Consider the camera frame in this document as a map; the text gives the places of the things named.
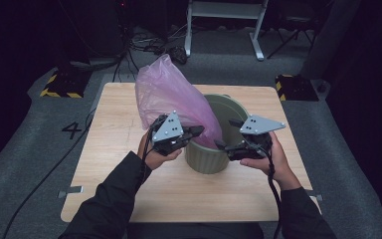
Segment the white desk frame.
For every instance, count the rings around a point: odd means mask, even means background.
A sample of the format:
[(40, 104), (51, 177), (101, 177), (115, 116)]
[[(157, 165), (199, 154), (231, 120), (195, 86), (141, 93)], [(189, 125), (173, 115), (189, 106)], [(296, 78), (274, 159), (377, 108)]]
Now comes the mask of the white desk frame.
[(263, 61), (265, 55), (260, 47), (259, 35), (265, 18), (270, 0), (263, 0), (261, 3), (226, 3), (226, 2), (203, 2), (189, 0), (187, 8), (187, 30), (184, 42), (184, 49), (187, 57), (191, 56), (192, 46), (192, 20), (194, 17), (212, 17), (226, 19), (256, 20), (254, 32), (249, 33), (249, 37), (258, 61)]

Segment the yellow black striped base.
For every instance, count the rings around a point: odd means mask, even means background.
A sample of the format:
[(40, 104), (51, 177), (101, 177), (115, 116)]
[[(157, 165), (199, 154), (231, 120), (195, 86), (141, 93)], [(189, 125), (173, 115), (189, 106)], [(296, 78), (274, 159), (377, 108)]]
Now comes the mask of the yellow black striped base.
[(318, 101), (311, 81), (300, 75), (278, 75), (275, 84), (281, 101)]
[(80, 99), (85, 95), (92, 73), (79, 71), (74, 73), (54, 73), (42, 89), (41, 97)]

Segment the person's right hand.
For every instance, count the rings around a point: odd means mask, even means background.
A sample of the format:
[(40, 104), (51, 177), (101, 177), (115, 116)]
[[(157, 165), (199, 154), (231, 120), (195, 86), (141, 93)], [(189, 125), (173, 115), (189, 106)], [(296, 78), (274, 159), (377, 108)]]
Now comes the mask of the person's right hand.
[[(271, 147), (271, 156), (273, 165), (275, 166), (273, 180), (278, 183), (281, 190), (293, 190), (301, 188), (299, 180), (288, 165), (287, 157), (281, 143), (278, 141), (276, 134), (271, 131), (270, 136), (273, 142)], [(259, 169), (264, 174), (269, 174), (270, 165), (269, 162), (265, 159), (243, 158), (240, 160), (240, 164), (250, 168)]]

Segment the pink plastic bag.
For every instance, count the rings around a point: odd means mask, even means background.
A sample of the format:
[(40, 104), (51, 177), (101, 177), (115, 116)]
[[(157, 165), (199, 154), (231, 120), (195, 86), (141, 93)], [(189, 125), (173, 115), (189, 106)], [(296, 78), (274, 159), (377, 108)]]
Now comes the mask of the pink plastic bag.
[(215, 148), (215, 141), (222, 138), (208, 100), (187, 81), (167, 54), (139, 70), (135, 97), (143, 129), (148, 129), (160, 115), (177, 111), (183, 126), (204, 127), (195, 138), (198, 144)]

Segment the grey metal table bracket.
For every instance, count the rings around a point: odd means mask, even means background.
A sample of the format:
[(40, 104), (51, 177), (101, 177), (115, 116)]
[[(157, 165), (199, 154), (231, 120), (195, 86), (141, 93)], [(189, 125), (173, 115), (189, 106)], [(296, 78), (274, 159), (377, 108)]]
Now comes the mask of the grey metal table bracket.
[(72, 186), (67, 188), (66, 190), (61, 190), (58, 192), (58, 198), (65, 198), (67, 197), (68, 194), (73, 194), (73, 193), (82, 193), (83, 192), (83, 187), (82, 186)]
[(306, 189), (305, 191), (307, 192), (307, 194), (308, 194), (309, 197), (311, 197), (311, 198), (315, 198), (317, 201), (322, 201), (322, 200), (323, 200), (322, 195), (316, 193), (314, 190), (308, 190), (308, 189)]

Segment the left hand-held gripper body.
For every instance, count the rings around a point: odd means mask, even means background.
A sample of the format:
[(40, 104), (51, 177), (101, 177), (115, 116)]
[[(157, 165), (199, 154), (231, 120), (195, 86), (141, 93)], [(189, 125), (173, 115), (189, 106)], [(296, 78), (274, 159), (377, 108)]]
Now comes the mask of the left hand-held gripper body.
[(152, 148), (164, 156), (185, 147), (186, 145), (178, 142), (178, 138), (185, 133), (190, 133), (189, 127), (182, 126), (177, 111), (159, 116), (150, 128), (152, 129)]

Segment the dark cloth on floor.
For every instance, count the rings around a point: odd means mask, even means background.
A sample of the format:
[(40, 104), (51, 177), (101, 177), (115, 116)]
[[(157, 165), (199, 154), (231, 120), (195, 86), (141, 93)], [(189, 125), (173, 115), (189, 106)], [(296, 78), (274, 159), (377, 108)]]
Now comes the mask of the dark cloth on floor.
[(187, 55), (185, 49), (181, 46), (175, 46), (168, 49), (168, 55), (173, 62), (185, 65), (187, 63)]

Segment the black tripod stand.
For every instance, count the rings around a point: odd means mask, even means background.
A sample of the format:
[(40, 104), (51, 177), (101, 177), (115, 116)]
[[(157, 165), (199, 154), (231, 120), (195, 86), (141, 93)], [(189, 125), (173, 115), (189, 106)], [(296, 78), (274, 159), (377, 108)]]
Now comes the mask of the black tripod stand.
[(285, 40), (282, 39), (282, 43), (268, 55), (268, 59), (281, 50), (290, 40), (296, 40), (300, 33), (305, 36), (309, 43), (309, 48), (312, 49), (316, 40), (316, 23), (312, 14), (281, 13), (279, 15), (278, 26), (276, 27), (278, 34), (281, 33), (281, 29), (290, 31), (291, 35)]

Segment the person's left hand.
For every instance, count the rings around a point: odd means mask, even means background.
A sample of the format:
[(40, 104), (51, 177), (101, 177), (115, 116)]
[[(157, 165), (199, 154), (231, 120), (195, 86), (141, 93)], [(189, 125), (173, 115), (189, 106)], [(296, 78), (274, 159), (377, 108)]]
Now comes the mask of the person's left hand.
[(147, 166), (155, 170), (156, 168), (160, 167), (164, 162), (174, 160), (176, 159), (182, 152), (181, 149), (177, 149), (173, 151), (172, 153), (164, 156), (159, 154), (158, 152), (155, 152), (151, 149), (150, 144), (146, 144), (147, 142), (148, 133), (146, 132), (140, 141), (137, 155), (145, 161)]

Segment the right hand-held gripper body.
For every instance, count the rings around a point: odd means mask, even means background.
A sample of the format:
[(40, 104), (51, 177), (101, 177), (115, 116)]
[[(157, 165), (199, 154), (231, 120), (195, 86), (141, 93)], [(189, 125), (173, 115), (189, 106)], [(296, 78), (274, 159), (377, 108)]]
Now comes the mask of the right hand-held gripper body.
[(281, 121), (249, 115), (242, 127), (238, 127), (243, 137), (236, 145), (227, 145), (226, 152), (230, 160), (243, 158), (262, 159), (270, 155), (272, 138), (270, 131), (285, 128)]

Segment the grey curtain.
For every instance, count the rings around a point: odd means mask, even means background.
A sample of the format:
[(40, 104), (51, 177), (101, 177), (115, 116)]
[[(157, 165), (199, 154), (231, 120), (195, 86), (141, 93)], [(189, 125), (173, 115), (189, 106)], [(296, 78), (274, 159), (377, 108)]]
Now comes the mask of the grey curtain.
[(299, 74), (308, 80), (322, 78), (349, 28), (361, 0), (335, 0)]

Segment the green ribbed bin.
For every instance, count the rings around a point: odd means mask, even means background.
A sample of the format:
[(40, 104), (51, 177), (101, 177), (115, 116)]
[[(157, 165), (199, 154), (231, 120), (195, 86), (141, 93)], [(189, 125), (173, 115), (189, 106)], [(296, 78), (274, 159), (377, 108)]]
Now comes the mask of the green ribbed bin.
[[(207, 94), (205, 98), (220, 125), (220, 141), (226, 145), (240, 143), (243, 137), (236, 126), (230, 125), (229, 120), (245, 121), (249, 115), (247, 110), (228, 95)], [(217, 146), (206, 147), (195, 140), (191, 140), (186, 146), (185, 159), (192, 169), (204, 174), (218, 173), (224, 170), (230, 161), (227, 153)]]

